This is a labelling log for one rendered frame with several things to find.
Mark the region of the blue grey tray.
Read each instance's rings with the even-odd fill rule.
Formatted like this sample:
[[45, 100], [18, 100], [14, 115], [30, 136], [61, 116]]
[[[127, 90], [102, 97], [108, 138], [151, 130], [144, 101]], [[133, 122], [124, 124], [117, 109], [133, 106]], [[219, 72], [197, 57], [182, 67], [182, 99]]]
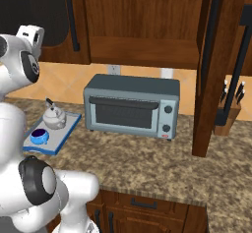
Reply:
[[[60, 130], [51, 130], [47, 128], [42, 120], [39, 118], [31, 128], [25, 133], [25, 141], [23, 151], [39, 152], [42, 154], [56, 155], [60, 148], [65, 144], [70, 134], [73, 132], [77, 124], [82, 118], [80, 113], [66, 112], [67, 121], [66, 126]], [[49, 138], [45, 144], [36, 145], [31, 141], [31, 133], [35, 129], [45, 129]]]

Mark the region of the white kettle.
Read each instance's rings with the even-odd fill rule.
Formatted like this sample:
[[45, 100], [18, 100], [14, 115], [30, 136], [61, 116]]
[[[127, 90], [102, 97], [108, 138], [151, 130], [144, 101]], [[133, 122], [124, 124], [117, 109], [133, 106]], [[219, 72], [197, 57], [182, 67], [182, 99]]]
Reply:
[[66, 112], [57, 107], [50, 99], [45, 99], [47, 109], [45, 110], [42, 119], [44, 124], [51, 130], [60, 130], [66, 126], [67, 115]]

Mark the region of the brown wooden cabinet door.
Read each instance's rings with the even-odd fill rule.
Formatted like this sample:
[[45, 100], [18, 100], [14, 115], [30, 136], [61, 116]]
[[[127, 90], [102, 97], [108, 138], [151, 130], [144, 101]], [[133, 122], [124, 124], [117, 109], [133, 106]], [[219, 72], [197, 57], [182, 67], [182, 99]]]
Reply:
[[200, 21], [204, 24], [198, 30], [202, 38], [201, 56], [197, 68], [194, 130], [192, 154], [204, 157], [207, 154], [212, 129], [215, 125], [222, 86], [228, 73], [229, 59], [240, 26], [242, 10], [246, 0], [220, 0], [218, 17], [211, 44], [210, 59], [204, 85], [201, 86], [201, 68], [205, 37], [212, 0], [203, 0]]

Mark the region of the blue mug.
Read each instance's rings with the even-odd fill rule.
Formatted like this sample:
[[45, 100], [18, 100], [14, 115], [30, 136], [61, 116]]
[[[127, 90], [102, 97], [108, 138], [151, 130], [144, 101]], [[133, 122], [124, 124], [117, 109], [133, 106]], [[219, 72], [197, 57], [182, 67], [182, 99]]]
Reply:
[[45, 129], [35, 129], [30, 134], [31, 142], [35, 145], [46, 145], [49, 133]]

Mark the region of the brown base cabinet door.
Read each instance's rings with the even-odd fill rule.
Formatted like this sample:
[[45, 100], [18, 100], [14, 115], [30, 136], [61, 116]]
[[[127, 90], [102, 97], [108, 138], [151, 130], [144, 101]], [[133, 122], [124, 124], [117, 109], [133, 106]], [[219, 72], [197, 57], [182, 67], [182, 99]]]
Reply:
[[87, 211], [88, 215], [91, 218], [91, 220], [95, 223], [95, 210], [99, 209], [100, 210], [100, 226], [102, 229], [102, 233], [106, 233], [106, 228], [104, 224], [104, 203], [101, 198], [101, 193], [98, 193], [96, 198], [87, 203]]
[[131, 209], [107, 209], [113, 212], [114, 233], [183, 233], [185, 222], [167, 216], [154, 215]]

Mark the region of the cabinet door with dark pane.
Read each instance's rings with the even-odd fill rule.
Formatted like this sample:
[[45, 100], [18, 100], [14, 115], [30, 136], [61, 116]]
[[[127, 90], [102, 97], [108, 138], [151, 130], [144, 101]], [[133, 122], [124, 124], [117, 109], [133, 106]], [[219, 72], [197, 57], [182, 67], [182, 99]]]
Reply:
[[66, 0], [0, 0], [0, 33], [15, 34], [20, 26], [44, 28], [41, 62], [91, 62], [85, 0], [72, 0], [80, 51], [73, 50]]

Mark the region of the grey toaster oven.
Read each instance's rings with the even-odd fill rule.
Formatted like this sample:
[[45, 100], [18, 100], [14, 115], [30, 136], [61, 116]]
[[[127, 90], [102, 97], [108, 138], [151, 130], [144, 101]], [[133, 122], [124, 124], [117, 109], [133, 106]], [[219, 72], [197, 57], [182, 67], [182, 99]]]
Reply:
[[171, 141], [179, 99], [178, 80], [96, 74], [84, 89], [86, 128]]

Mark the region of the wooden knife block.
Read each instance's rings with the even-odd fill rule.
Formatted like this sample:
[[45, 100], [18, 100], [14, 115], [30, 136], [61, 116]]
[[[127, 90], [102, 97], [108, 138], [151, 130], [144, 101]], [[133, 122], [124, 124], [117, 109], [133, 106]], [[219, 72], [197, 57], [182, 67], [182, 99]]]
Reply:
[[233, 125], [235, 119], [237, 118], [241, 110], [241, 104], [236, 103], [236, 98], [232, 100], [230, 110], [227, 116], [226, 124], [224, 126], [214, 126], [213, 131], [216, 136], [227, 137], [231, 126]]

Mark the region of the brown wooden drawer front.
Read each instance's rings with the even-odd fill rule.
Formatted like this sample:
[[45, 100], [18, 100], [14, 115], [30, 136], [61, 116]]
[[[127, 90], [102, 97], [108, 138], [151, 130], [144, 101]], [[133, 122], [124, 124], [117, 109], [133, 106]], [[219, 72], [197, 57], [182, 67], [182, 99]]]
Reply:
[[[152, 204], [153, 202], [157, 202], [157, 209], [149, 209], [143, 207], [137, 207], [130, 204], [131, 198], [135, 198], [135, 200], [139, 203]], [[153, 211], [155, 213], [164, 214], [171, 218], [175, 219], [183, 219], [186, 216], [186, 212], [188, 209], [187, 204], [181, 204], [176, 202], [164, 201], [154, 198], [146, 198], [129, 194], [121, 194], [115, 193], [113, 195], [113, 199], [116, 204], [133, 209], [142, 209], [145, 211]]]

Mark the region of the white wall outlet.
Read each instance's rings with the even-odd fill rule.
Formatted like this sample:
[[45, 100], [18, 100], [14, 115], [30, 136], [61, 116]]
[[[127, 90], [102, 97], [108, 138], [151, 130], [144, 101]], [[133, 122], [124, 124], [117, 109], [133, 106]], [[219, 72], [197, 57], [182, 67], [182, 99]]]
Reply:
[[107, 73], [109, 75], [120, 75], [120, 66], [119, 65], [108, 65], [107, 66]]
[[173, 78], [173, 70], [170, 68], [161, 68], [160, 69], [160, 76], [163, 79], [172, 79]]

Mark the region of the brown wooden wall cabinet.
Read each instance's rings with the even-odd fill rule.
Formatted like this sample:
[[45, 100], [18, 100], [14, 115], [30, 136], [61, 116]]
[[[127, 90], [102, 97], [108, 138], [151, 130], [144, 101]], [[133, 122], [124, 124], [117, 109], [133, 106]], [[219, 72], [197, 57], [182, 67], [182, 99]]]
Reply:
[[195, 70], [211, 0], [86, 0], [94, 63]]

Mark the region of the black handled knife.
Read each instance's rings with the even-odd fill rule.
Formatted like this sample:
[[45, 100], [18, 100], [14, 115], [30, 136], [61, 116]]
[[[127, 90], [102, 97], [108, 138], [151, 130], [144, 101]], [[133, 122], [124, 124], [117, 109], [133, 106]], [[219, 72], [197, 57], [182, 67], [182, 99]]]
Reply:
[[235, 98], [236, 98], [236, 103], [239, 104], [241, 99], [243, 98], [244, 94], [245, 94], [245, 83], [244, 82], [241, 82], [239, 87], [238, 87], [238, 90], [236, 92], [236, 95], [235, 95]]
[[222, 92], [220, 96], [220, 103], [224, 100], [225, 96], [227, 94], [227, 80], [224, 80], [223, 82], [223, 87], [222, 87]]

